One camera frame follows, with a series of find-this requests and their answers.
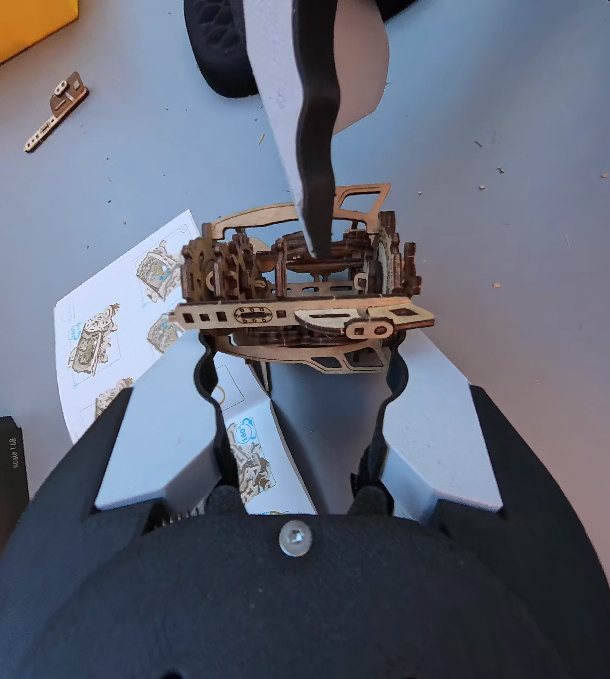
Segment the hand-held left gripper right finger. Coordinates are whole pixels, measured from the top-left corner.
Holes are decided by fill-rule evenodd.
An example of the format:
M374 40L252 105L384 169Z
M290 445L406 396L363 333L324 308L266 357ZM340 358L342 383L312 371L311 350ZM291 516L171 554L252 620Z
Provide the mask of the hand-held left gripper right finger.
M394 514L428 520L439 500L503 506L470 383L420 330L395 341L372 441L352 493L381 482Z

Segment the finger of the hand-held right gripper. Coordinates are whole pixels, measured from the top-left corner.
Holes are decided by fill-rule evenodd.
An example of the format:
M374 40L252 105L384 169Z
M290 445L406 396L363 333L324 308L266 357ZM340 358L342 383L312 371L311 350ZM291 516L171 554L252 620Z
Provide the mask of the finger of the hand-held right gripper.
M337 134L371 114L385 89L389 41L375 1L337 2L334 58L340 88Z
M310 254L327 259L340 108L336 1L242 1L247 52Z

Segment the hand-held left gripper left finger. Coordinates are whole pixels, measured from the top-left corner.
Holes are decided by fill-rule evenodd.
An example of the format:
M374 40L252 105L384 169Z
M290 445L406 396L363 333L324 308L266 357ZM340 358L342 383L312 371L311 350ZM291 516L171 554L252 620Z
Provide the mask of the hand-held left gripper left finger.
M218 483L238 486L225 422L212 392L213 352L186 331L134 384L95 506L161 500L192 510Z

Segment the wooden mechanical model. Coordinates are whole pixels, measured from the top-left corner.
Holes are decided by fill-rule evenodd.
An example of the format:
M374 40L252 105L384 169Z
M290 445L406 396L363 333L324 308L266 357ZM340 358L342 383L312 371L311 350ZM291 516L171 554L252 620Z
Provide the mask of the wooden mechanical model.
M247 362L386 372L402 332L435 324L412 303L422 283L416 244L400 248L395 213L382 210L390 191L388 182L336 187L334 220L350 227L327 259L309 253L302 231L270 246L246 234L297 221L292 202L203 224L202 235L182 248L183 302L172 320Z

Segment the grey desk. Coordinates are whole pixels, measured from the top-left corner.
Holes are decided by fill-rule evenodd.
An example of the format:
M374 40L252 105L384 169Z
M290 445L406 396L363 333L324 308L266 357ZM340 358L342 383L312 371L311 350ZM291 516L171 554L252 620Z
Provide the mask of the grey desk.
M423 1L387 30L382 102L336 136L336 179L393 184L431 339L547 465L610 580L610 4ZM74 71L89 96L26 153ZM207 86L180 1L81 1L0 66L0 416L32 490L70 446L55 303L187 208L288 192L259 99Z

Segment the white instruction booklet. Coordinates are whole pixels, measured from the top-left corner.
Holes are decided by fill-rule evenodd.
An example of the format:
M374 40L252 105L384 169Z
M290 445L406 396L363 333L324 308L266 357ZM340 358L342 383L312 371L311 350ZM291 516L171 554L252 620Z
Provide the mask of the white instruction booklet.
M185 333L169 313L183 300L182 247L199 235L186 210L56 304L58 390L73 443ZM247 511L316 514L265 389L243 360L218 352L214 361L212 397Z

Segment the small wooden model part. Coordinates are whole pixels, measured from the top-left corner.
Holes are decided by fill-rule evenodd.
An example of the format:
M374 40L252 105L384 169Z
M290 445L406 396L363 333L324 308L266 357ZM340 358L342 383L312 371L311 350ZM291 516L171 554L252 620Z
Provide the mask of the small wooden model part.
M26 141L24 151L32 153L89 94L79 72L74 71L62 80L50 97L50 118Z

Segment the yellow storage bin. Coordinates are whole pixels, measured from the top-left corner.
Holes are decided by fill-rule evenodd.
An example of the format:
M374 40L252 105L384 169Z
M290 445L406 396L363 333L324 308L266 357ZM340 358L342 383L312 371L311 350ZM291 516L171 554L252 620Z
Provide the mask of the yellow storage bin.
M0 64L78 16L78 1L0 1Z

